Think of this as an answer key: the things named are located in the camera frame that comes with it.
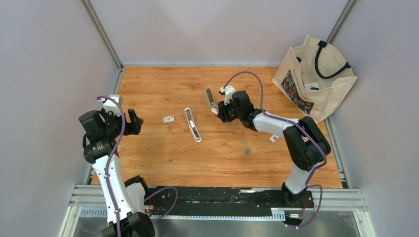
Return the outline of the white stapler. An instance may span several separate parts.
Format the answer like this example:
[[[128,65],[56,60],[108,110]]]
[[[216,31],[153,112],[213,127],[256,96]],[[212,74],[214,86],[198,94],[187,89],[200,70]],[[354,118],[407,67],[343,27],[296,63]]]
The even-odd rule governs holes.
[[[186,115],[186,119],[188,122],[188,126],[191,130],[192,135],[194,136],[194,139],[196,142],[201,142],[202,141],[202,137],[199,133],[199,131],[197,130],[193,115],[192,115],[192,111],[189,107],[186,107],[184,109],[185,115]]]

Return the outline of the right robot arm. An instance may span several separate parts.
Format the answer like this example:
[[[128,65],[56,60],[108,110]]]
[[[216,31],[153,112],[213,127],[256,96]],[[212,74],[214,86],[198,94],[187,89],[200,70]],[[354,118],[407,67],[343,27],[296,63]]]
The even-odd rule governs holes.
[[[221,88],[224,100],[218,103],[217,117],[223,122],[239,120],[245,128],[266,132],[286,142],[293,161],[292,171],[282,184],[282,201],[289,207],[296,206],[308,188],[314,172],[327,163],[330,144],[311,117],[290,119],[256,109],[247,93],[232,87]]]

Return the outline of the white staple tray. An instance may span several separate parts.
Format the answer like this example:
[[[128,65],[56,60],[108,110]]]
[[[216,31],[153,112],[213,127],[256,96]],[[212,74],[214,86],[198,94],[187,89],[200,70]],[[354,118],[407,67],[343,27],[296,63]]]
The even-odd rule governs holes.
[[[270,141],[271,143],[275,143],[275,142],[276,142],[279,138],[280,138],[279,136],[272,135],[272,136],[269,138],[269,141]]]

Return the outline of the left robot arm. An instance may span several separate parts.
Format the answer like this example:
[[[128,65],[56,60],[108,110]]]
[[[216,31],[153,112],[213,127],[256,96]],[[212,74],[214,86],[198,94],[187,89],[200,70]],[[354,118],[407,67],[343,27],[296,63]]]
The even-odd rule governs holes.
[[[140,133],[143,119],[135,111],[128,110],[130,122],[125,116],[112,112],[92,110],[79,117],[85,130],[83,149],[85,160],[97,173],[107,205],[107,223],[100,234],[103,237],[153,237],[155,229],[145,204],[151,198],[144,178],[137,175],[122,179],[117,147],[122,135]]]

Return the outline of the white staple box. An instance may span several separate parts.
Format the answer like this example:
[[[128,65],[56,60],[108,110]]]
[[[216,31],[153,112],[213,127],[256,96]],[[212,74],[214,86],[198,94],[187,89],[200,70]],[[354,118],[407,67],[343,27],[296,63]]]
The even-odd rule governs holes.
[[[163,123],[172,123],[174,121],[175,121],[174,116],[163,117]]]

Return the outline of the grey green stapler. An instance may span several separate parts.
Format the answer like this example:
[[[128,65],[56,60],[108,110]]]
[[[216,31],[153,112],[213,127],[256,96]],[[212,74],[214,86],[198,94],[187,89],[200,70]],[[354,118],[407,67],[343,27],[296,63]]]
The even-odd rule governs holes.
[[[206,95],[207,95],[207,99],[209,101],[209,104],[211,106],[211,112],[214,113],[215,115],[218,115],[219,113],[219,107],[218,104],[215,102],[214,97],[212,95],[211,89],[210,88],[206,88],[205,89]]]

